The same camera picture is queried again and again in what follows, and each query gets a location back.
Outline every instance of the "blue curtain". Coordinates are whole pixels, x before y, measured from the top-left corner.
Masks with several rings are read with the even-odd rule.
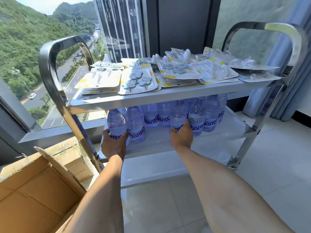
[[[298,0],[287,23],[295,23],[306,31],[309,42],[311,39],[311,0]],[[290,38],[282,34],[278,38],[267,65],[279,66],[275,71],[276,74],[283,72],[291,52]],[[271,113],[271,117],[288,121],[299,106],[299,102],[305,96],[307,90],[311,86],[311,45],[309,43],[307,56],[299,68],[293,82],[285,90],[282,98],[279,100],[275,109]],[[243,113],[253,118],[262,109],[266,103],[267,97],[272,88],[262,88],[253,90],[243,109]]]

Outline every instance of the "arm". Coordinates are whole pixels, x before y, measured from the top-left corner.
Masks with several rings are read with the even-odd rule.
[[[108,129],[103,131],[102,152],[109,159],[94,184],[81,200],[65,233],[123,232],[121,203],[121,169],[128,132],[118,140],[112,139]]]
[[[189,121],[176,132],[172,144],[185,163],[213,232],[293,232],[242,178],[222,164],[190,149]]]

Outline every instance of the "white car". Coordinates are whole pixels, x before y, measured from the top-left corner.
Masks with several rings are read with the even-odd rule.
[[[36,93],[31,93],[31,94],[29,95],[29,99],[32,100],[32,99],[34,99],[36,96],[37,96]]]

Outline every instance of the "open cardboard box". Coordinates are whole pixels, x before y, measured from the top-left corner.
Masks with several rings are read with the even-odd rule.
[[[86,193],[67,168],[37,150],[1,170],[0,232],[61,233]]]

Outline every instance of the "white tiled floor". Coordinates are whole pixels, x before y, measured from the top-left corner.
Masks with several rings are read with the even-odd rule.
[[[230,142],[230,149],[241,143]],[[310,150],[310,128],[269,118],[236,172],[298,233],[311,232]],[[126,233],[212,232],[189,176],[124,189],[121,196]]]

